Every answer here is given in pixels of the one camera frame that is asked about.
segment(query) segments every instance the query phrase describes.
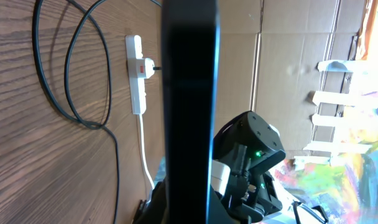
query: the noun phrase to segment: plug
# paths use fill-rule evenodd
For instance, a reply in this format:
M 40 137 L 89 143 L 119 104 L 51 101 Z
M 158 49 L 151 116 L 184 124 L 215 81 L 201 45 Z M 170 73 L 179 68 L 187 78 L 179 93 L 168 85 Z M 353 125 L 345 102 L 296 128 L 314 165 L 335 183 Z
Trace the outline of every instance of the plug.
M 126 36 L 129 87 L 133 114 L 144 114 L 146 110 L 145 78 L 154 74 L 154 61 L 142 58 L 142 42 L 138 35 Z

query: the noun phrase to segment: coiled black cable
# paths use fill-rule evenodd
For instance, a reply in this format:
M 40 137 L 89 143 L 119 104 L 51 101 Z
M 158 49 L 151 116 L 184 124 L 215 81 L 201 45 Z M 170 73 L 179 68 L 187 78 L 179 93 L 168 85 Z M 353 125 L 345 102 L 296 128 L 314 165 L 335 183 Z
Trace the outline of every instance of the coiled black cable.
M 73 111 L 73 114 L 76 118 L 70 116 L 56 101 L 54 95 L 51 92 L 51 89 L 47 83 L 47 79 L 44 75 L 44 70 L 42 68 L 42 62 L 41 62 L 41 55 L 40 55 L 40 46 L 39 46 L 39 20 L 40 20 L 40 10 L 43 0 L 36 0 L 34 5 L 34 12 L 33 12 L 33 21 L 32 21 L 32 44 L 33 44 L 33 54 L 34 54 L 34 63 L 35 68 L 37 71 L 37 74 L 39 76 L 40 84 L 42 85 L 42 88 L 44 90 L 45 95 L 47 96 L 48 100 L 50 101 L 51 105 L 55 108 L 56 111 L 58 111 L 62 116 L 64 116 L 66 119 L 69 119 L 70 121 L 82 124 L 90 129 L 103 129 L 105 130 L 113 139 L 115 146 L 116 146 L 116 167 L 117 167 L 117 192 L 116 192 L 116 205 L 114 209 L 114 218 L 113 223 L 116 223 L 117 220 L 117 214 L 118 214 L 118 200 L 119 200 L 119 187 L 120 187 L 120 165 L 119 165 L 119 147 L 118 142 L 115 137 L 115 135 L 105 126 L 106 123 L 109 120 L 110 112 L 111 112 L 111 106 L 112 106 L 112 84 L 111 84 L 111 66 L 110 66 L 110 59 L 109 59 L 109 50 L 108 46 L 106 45 L 106 40 L 104 38 L 104 35 L 99 28 L 99 25 L 96 23 L 96 21 L 90 16 L 91 12 L 99 6 L 101 3 L 105 2 L 105 0 L 98 0 L 96 1 L 87 11 L 85 11 L 78 3 L 76 3 L 74 0 L 67 0 L 69 3 L 74 5 L 76 8 L 78 8 L 81 12 L 84 13 L 84 16 L 81 18 L 81 21 L 79 25 L 76 28 L 75 33 L 73 34 L 73 37 L 71 38 L 70 45 L 66 54 L 66 60 L 65 60 L 65 78 L 64 78 L 64 84 L 65 84 L 65 94 L 67 101 L 69 103 L 70 109 Z M 108 113 L 106 115 L 106 119 L 103 123 L 97 123 L 94 121 L 86 121 L 80 117 L 78 114 L 70 96 L 69 91 L 69 64 L 70 64 L 70 57 L 71 53 L 73 52 L 74 44 L 77 40 L 78 34 L 81 31 L 81 28 L 84 26 L 84 23 L 87 19 L 90 19 L 90 21 L 94 24 L 96 30 L 98 31 L 99 36 L 101 37 L 105 52 L 106 52 L 106 60 L 108 64 L 108 88 L 109 88 L 109 106 L 108 106 Z

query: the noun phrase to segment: white cable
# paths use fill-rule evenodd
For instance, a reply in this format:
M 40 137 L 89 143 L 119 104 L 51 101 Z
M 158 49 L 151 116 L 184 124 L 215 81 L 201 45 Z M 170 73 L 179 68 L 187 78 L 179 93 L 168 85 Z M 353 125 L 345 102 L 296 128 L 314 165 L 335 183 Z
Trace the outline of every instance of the white cable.
M 144 138 L 144 120 L 142 119 L 142 115 L 139 114 L 139 123 L 141 124 L 141 158 L 142 158 L 142 165 L 144 166 L 144 170 L 146 173 L 146 176 L 150 182 L 150 185 L 152 186 L 152 190 L 154 189 L 154 183 L 152 180 L 152 177 L 149 174 L 149 171 L 147 170 L 147 164 L 146 164 L 146 157 L 145 157 L 145 138 Z

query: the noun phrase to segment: wood grain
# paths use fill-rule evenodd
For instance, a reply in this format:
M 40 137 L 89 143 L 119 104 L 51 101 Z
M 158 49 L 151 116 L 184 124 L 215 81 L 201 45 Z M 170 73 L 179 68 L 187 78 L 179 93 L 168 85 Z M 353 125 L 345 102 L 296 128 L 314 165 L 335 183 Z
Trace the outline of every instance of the wood grain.
M 111 223 L 116 199 L 113 141 L 102 130 L 63 119 L 47 101 L 32 53 L 34 2 L 0 0 L 0 223 Z M 88 9 L 95 0 L 77 2 Z M 118 223 L 131 222 L 139 200 L 150 190 L 141 166 L 137 116 L 131 110 L 124 36 L 140 35 L 144 56 L 159 62 L 159 11 L 148 0 L 107 0 L 92 13 L 106 37 L 112 65 L 113 109 L 107 127 L 119 143 Z M 69 112 L 63 64 L 81 17 L 62 0 L 45 0 L 40 16 L 45 74 Z M 104 119 L 107 80 L 104 49 L 88 21 L 70 64 L 71 95 L 84 119 Z M 145 84 L 145 148 L 154 177 L 164 154 L 160 74 Z

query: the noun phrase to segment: cardboard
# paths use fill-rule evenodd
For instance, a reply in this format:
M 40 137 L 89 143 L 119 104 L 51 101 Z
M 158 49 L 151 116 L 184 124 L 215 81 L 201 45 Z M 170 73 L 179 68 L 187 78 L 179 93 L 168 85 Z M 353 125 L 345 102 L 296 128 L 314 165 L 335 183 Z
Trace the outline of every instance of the cardboard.
M 287 158 L 325 155 L 302 150 L 313 139 L 332 137 L 331 127 L 313 127 L 310 116 L 335 116 L 337 106 L 317 108 L 306 98 L 310 91 L 341 92 L 344 73 L 320 73 L 316 66 L 348 60 L 363 5 L 364 0 L 219 0 L 215 131 L 252 109 L 279 130 Z

